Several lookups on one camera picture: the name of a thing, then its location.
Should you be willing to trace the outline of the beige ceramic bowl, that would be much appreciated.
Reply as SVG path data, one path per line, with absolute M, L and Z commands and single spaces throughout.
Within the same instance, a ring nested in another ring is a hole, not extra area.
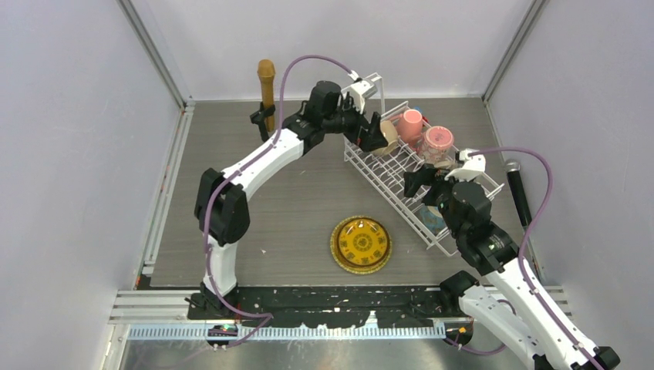
M 387 145 L 383 148 L 372 151 L 372 154 L 375 156 L 387 156 L 391 154 L 398 145 L 398 133 L 396 127 L 390 120 L 382 121 L 380 123 L 380 129 L 386 139 Z

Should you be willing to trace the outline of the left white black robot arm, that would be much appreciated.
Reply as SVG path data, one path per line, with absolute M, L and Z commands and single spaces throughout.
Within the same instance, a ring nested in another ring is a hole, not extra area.
M 250 226 L 248 202 L 278 171 L 318 146 L 327 134 L 342 134 L 364 152 L 386 147 L 381 115 L 366 118 L 366 100 L 377 92 L 368 79 L 342 88 L 317 82 L 301 109 L 285 118 L 281 129 L 236 164 L 201 176 L 194 216 L 198 219 L 207 252 L 204 293 L 207 309 L 216 318 L 235 313 L 235 260 L 238 241 Z

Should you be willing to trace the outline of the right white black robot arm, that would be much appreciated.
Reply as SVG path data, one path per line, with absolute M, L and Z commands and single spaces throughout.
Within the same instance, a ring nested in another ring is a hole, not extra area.
M 614 369 L 621 359 L 579 330 L 519 256 L 519 246 L 491 220 L 491 201 L 474 181 L 455 180 L 431 165 L 403 174 L 403 194 L 429 190 L 423 203 L 438 209 L 461 257 L 508 301 L 504 305 L 471 274 L 440 283 L 440 306 L 450 316 L 479 321 L 529 369 Z

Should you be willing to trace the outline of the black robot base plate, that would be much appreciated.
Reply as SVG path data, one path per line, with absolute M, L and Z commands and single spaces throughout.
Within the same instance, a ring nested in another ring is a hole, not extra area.
M 265 314 L 270 328 L 361 328 L 375 319 L 381 328 L 428 327 L 434 320 L 470 323 L 452 298 L 426 286 L 237 287 L 226 300 L 231 311 L 201 288 L 186 299 L 190 320 L 233 319 L 247 328 Z

